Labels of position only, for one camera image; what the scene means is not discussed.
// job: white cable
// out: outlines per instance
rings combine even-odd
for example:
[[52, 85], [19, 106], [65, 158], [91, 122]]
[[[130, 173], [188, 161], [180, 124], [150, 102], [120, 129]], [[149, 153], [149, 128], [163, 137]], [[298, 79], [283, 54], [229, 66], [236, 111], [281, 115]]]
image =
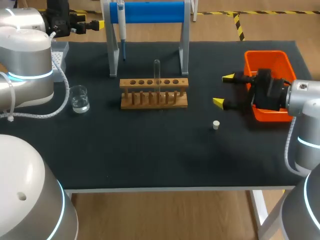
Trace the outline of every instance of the white cable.
[[[55, 32], [52, 32], [49, 36], [50, 40], [52, 41], [52, 39], [55, 37], [56, 33]], [[63, 79], [63, 82], [64, 82], [64, 85], [65, 85], [65, 97], [64, 97], [64, 101], [62, 103], [62, 105], [54, 112], [50, 113], [50, 114], [45, 114], [45, 115], [37, 115], [37, 114], [29, 114], [29, 113], [20, 113], [20, 112], [14, 112], [12, 115], [14, 117], [25, 117], [25, 118], [33, 118], [33, 119], [48, 119], [48, 118], [51, 118], [55, 115], [57, 115], [58, 113], [60, 113], [64, 108], [65, 106], [67, 105], [68, 103], [68, 99], [69, 99], [69, 93], [70, 93], [70, 88], [69, 88], [69, 83], [68, 83], [68, 79], [64, 73], [64, 71], [61, 69], [61, 67], [57, 64], [56, 60], [51, 57], [52, 59], [52, 62], [53, 64], [55, 65], [56, 69], [59, 71], [59, 73], [61, 74], [62, 76], [62, 79]], [[5, 118], [5, 117], [8, 117], [8, 113], [3, 113], [3, 114], [0, 114], [0, 119], [1, 118]]]
[[289, 159], [288, 159], [288, 152], [289, 152], [289, 145], [290, 145], [290, 140], [291, 140], [291, 135], [294, 131], [294, 127], [295, 127], [295, 123], [296, 123], [296, 117], [293, 117], [290, 128], [289, 128], [289, 132], [288, 132], [288, 136], [286, 138], [286, 142], [285, 142], [285, 147], [284, 147], [284, 163], [286, 168], [293, 174], [299, 175], [301, 177], [305, 177], [306, 175], [304, 175], [303, 173], [294, 170], [290, 164], [289, 164]]
[[9, 84], [10, 93], [11, 93], [11, 108], [10, 108], [10, 113], [8, 114], [8, 121], [12, 122], [14, 120], [13, 113], [16, 106], [16, 92], [7, 74], [5, 74], [4, 72], [0, 72], [0, 75], [2, 75], [6, 80], [6, 82]]

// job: pipette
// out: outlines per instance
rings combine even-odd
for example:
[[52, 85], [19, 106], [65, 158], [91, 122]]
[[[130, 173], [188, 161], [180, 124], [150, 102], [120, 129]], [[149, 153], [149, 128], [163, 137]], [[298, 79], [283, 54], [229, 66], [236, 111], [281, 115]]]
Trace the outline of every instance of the pipette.
[[119, 25], [119, 35], [121, 40], [122, 48], [122, 58], [123, 61], [126, 60], [126, 12], [125, 12], [125, 2], [124, 0], [117, 0], [116, 2], [117, 12], [118, 12], [118, 25]]

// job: hole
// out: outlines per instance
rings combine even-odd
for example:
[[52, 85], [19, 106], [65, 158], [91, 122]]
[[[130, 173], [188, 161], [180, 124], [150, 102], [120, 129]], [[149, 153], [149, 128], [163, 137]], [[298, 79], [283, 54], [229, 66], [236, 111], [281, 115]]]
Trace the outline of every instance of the hole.
[[25, 201], [27, 199], [27, 196], [23, 192], [17, 192], [16, 195], [20, 201]]

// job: small glass cup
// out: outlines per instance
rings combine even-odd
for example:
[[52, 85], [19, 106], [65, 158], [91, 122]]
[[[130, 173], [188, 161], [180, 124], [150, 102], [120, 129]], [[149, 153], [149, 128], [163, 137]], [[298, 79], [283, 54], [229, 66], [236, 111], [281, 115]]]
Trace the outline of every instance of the small glass cup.
[[87, 89], [82, 85], [76, 85], [70, 88], [70, 101], [73, 111], [77, 114], [83, 114], [90, 108]]

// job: blue cylinder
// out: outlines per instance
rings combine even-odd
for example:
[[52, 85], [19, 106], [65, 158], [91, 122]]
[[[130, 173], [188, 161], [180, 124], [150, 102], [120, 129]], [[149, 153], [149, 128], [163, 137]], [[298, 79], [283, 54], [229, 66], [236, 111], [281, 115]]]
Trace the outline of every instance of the blue cylinder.
[[[185, 21], [185, 3], [169, 2], [125, 2], [126, 24], [183, 23]], [[117, 3], [110, 2], [112, 24], [118, 23]]]

